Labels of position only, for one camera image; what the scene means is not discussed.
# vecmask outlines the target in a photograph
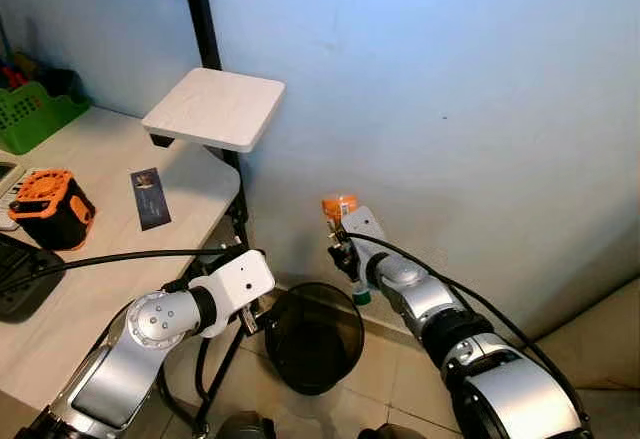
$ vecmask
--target keyboard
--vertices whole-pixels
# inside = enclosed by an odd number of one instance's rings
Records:
[[[0,234],[0,321],[22,322],[31,317],[55,289],[64,271],[22,282],[25,276],[43,268],[64,264],[55,253],[38,249],[13,237]]]

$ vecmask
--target card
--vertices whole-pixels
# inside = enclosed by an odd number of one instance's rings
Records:
[[[131,185],[143,231],[171,222],[160,176],[155,167],[131,174]]]

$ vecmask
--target black wastebasket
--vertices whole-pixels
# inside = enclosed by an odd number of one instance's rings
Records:
[[[269,311],[267,352],[294,391],[318,395],[345,377],[360,359],[364,326],[340,289],[309,282],[284,293]]]

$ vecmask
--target silver robot arm segment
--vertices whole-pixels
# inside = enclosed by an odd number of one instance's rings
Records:
[[[214,337],[229,317],[269,292],[275,280],[258,251],[248,251],[189,283],[134,301],[112,323],[53,401],[48,413],[81,434],[115,439],[144,403],[167,354],[194,334]]]
[[[344,232],[384,240],[367,207],[341,223]],[[381,245],[349,240],[360,279],[382,292],[440,370],[465,437],[592,437],[554,377],[495,334],[489,321],[463,305],[448,286]]]

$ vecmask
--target green plastic basket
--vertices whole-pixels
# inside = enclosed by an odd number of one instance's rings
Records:
[[[0,149],[24,154],[89,109],[89,100],[50,97],[31,81],[11,92],[0,89]]]

